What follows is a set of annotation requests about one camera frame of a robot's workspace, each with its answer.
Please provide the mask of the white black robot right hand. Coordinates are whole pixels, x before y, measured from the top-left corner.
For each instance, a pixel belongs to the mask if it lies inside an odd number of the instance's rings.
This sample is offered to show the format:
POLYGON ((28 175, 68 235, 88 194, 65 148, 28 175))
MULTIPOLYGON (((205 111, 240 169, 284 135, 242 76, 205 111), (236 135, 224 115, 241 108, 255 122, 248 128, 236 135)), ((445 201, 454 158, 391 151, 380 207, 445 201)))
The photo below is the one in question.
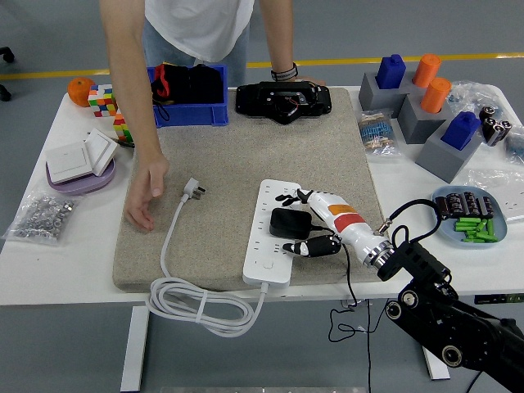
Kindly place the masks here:
POLYGON ((351 246, 360 262, 368 260, 369 255, 381 243, 383 236, 374 233, 371 227, 341 196, 313 190, 297 189, 295 196, 279 195, 275 198, 282 206, 290 206, 295 201, 306 204, 341 239, 351 246))

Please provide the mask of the person's right hand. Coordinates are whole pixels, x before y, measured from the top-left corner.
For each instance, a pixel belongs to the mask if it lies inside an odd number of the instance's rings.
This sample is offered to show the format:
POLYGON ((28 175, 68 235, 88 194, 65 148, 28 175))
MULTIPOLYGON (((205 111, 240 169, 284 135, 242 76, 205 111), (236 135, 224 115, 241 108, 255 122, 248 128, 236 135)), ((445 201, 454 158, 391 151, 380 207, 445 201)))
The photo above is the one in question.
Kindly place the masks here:
POLYGON ((138 170, 124 203, 124 216, 140 231, 150 232, 155 226, 150 204, 163 195, 164 177, 168 171, 169 162, 162 153, 139 158, 138 170))

